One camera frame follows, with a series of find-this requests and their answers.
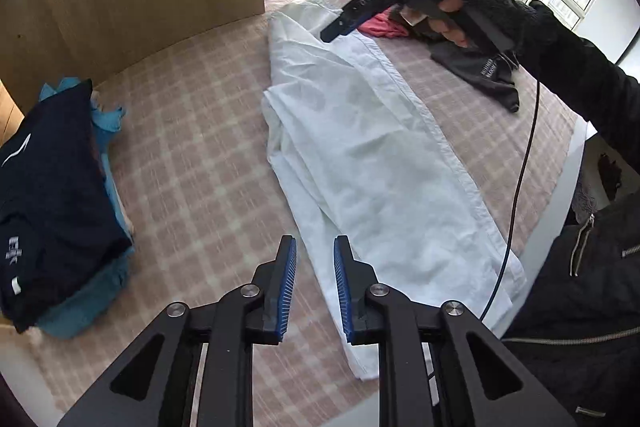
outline pink plaid fabric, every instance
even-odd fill
[[[268,9],[288,1],[271,0]],[[380,43],[434,112],[504,230],[510,180],[520,167],[529,128],[530,81],[518,80],[525,84],[519,85],[521,113],[506,115],[432,63],[420,44]],[[61,409],[68,409],[167,304],[217,301],[275,256],[282,234],[300,238],[266,159],[260,99],[269,85],[266,16],[261,15],[178,42],[99,86],[105,105],[127,108],[123,131],[111,147],[111,166],[136,227],[136,253],[129,285],[92,327],[70,341],[45,336],[33,349]],[[549,165],[562,165],[570,138],[566,108],[549,93],[543,100],[534,149],[543,139],[563,142],[546,162],[536,153],[530,163],[518,245],[526,241],[530,216],[546,206],[548,198],[536,190],[555,185],[558,170]],[[285,341],[278,348],[254,349],[258,427],[316,427],[378,387],[351,374],[301,241],[298,252]]]

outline silver zipper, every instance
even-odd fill
[[[605,412],[594,411],[593,409],[587,409],[586,407],[576,407],[575,412],[585,416],[591,416],[592,418],[604,418],[607,415]]]
[[[595,217],[593,214],[589,216],[584,222],[584,225],[578,230],[578,238],[575,240],[574,249],[571,252],[571,259],[569,260],[569,277],[578,277],[578,268],[580,267],[580,263],[582,262],[582,254],[584,253],[584,247],[587,246],[587,239],[589,238],[589,234],[591,233],[591,229],[593,228],[593,223],[595,222]],[[574,257],[575,252],[578,250],[578,245],[580,245],[580,237],[582,236],[582,232],[587,229],[587,232],[584,234],[584,241],[582,242],[582,246],[580,247],[580,251],[578,252],[578,258],[575,263],[574,268]]]
[[[631,255],[638,252],[640,252],[640,245],[635,245],[634,247],[627,248],[626,250],[622,251],[622,259],[624,259],[627,255]]]
[[[618,333],[600,335],[599,337],[587,337],[585,339],[527,339],[525,337],[513,337],[511,339],[502,339],[502,341],[519,344],[542,344],[543,346],[583,346],[586,344],[600,344],[624,339],[625,337],[632,337],[638,333],[640,333],[640,327],[618,331]]]

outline white fabric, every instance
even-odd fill
[[[374,41],[358,32],[326,44],[319,32],[348,0],[302,0],[274,12],[272,86],[264,93],[267,154],[359,378],[378,375],[374,346],[342,334],[333,241],[380,282],[440,306],[457,299],[480,314],[506,245],[478,188],[431,113]],[[526,281],[510,254],[485,323],[511,307]]]

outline metal bolt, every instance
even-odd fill
[[[369,286],[369,291],[376,297],[384,297],[389,293],[389,286],[383,284],[382,282],[376,282],[375,284]]]
[[[462,315],[465,312],[465,307],[458,301],[449,301],[444,305],[444,311],[446,311],[449,315],[457,317],[458,315]]]
[[[173,302],[166,307],[166,314],[170,317],[179,317],[184,315],[187,307],[181,302]]]
[[[240,293],[242,294],[242,297],[255,297],[260,293],[260,288],[255,284],[245,284],[240,288]]]

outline black wire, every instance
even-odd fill
[[[515,0],[510,0],[510,1],[517,9],[520,9],[520,7],[518,6],[518,3]],[[524,44],[525,28],[526,28],[526,18],[523,18],[523,23],[522,23],[522,26],[520,27],[520,41],[518,43],[517,49],[520,49],[521,46]],[[511,62],[510,60],[507,59],[507,57],[503,56],[502,54],[501,56],[502,58],[504,58],[504,60]],[[491,296],[489,297],[489,300],[487,301],[486,306],[484,307],[484,310],[482,311],[482,314],[479,317],[480,321],[484,320],[484,318],[486,317],[486,314],[489,312],[489,309],[491,309],[491,305],[494,303],[495,296],[498,295],[498,290],[500,289],[500,284],[502,283],[504,272],[506,271],[507,264],[509,262],[509,254],[511,252],[511,243],[513,241],[513,229],[515,227],[516,209],[518,207],[518,197],[520,195],[520,188],[522,187],[522,180],[524,179],[524,172],[527,169],[527,162],[529,161],[529,154],[531,152],[531,146],[533,144],[533,136],[536,131],[536,123],[538,122],[539,108],[540,108],[540,81],[536,80],[536,105],[533,110],[533,119],[531,121],[531,131],[529,133],[529,141],[527,142],[527,148],[524,153],[524,158],[522,159],[522,167],[520,168],[520,175],[518,176],[518,183],[516,184],[516,190],[513,194],[513,204],[511,205],[511,219],[509,222],[509,233],[507,236],[506,251],[504,252],[504,258],[502,259],[502,265],[500,266],[500,272],[498,273],[498,279],[495,282],[494,289],[491,293]],[[427,378],[431,379],[433,375],[434,375],[434,372],[431,372],[430,374],[427,375]]]

